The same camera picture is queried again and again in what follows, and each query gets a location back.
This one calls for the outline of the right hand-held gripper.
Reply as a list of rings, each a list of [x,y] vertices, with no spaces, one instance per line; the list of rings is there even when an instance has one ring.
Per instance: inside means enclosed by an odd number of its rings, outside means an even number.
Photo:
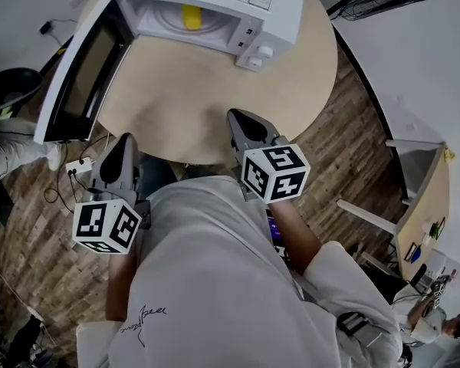
[[[300,196],[311,170],[300,147],[247,110],[230,109],[227,122],[237,160],[234,174],[245,201],[269,205]]]

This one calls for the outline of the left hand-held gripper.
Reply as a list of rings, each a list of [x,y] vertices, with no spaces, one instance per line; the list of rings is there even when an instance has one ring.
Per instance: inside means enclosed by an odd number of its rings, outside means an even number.
[[[74,207],[72,240],[98,254],[127,254],[137,232],[150,228],[150,201],[138,199],[139,180],[140,152],[134,136],[124,133],[93,166],[88,200]]]

